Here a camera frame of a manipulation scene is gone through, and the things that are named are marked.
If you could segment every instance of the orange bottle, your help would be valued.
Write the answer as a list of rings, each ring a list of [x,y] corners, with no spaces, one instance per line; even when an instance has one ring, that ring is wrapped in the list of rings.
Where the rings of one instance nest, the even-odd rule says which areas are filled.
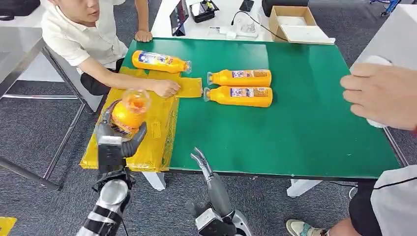
[[[160,70],[170,73],[191,72],[191,61],[183,61],[177,57],[142,50],[133,53],[132,63],[140,69]]]
[[[225,105],[269,107],[272,103],[272,89],[268,87],[204,88],[204,100]]]
[[[269,87],[271,79],[270,70],[222,70],[207,73],[208,85]]]
[[[112,123],[121,131],[133,134],[145,120],[149,105],[149,94],[145,90],[127,90],[113,108]]]

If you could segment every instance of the sneaker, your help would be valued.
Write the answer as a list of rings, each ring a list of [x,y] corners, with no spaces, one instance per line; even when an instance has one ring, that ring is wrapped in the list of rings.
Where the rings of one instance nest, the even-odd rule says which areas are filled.
[[[324,236],[327,232],[326,229],[314,228],[300,220],[288,220],[285,226],[292,236]]]

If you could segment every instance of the black pants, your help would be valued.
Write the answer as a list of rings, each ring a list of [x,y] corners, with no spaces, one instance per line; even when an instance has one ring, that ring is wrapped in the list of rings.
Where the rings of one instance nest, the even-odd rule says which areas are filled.
[[[374,185],[375,181],[358,182],[357,193],[349,203],[352,225],[362,236],[382,236],[381,228],[371,205]]]
[[[109,69],[110,71],[118,73],[123,63],[124,58],[119,59],[116,61],[116,70]],[[110,87],[105,84],[102,84],[91,75],[87,73],[83,73],[81,75],[81,84],[92,94],[96,96],[108,94],[110,91]]]

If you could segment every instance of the floor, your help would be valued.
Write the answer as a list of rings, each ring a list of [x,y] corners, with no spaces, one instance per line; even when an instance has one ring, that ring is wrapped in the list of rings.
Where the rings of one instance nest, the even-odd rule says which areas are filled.
[[[150,1],[150,25],[160,0]],[[318,25],[336,38],[343,57],[351,65],[384,22],[382,5],[362,0],[311,0]],[[115,8],[120,39],[128,44],[134,35],[136,13],[133,1]],[[18,81],[12,93],[69,94],[61,83]],[[78,109],[77,101],[0,100],[0,155],[38,174],[44,173],[50,158]],[[78,165],[91,136],[97,114],[83,112],[52,180],[63,183],[53,192],[5,169],[0,169],[0,215],[18,219],[11,236],[75,235],[92,209],[97,194],[90,186],[96,171]],[[417,140],[407,132],[395,137],[404,154],[417,164]],[[158,192],[143,175],[136,173],[133,200],[125,217],[130,236],[193,236],[193,218],[185,203],[204,203],[202,175],[166,174],[167,189]],[[349,188],[322,182],[298,198],[286,196],[290,181],[266,177],[224,177],[232,203],[249,220],[257,236],[288,236],[285,221],[302,219],[318,227],[330,227],[348,216]]]

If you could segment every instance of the phone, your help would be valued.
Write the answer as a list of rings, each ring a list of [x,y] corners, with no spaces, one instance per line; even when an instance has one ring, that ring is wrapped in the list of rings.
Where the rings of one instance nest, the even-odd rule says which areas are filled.
[[[240,5],[239,10],[241,11],[250,11],[253,7],[253,0],[243,0],[242,5]]]

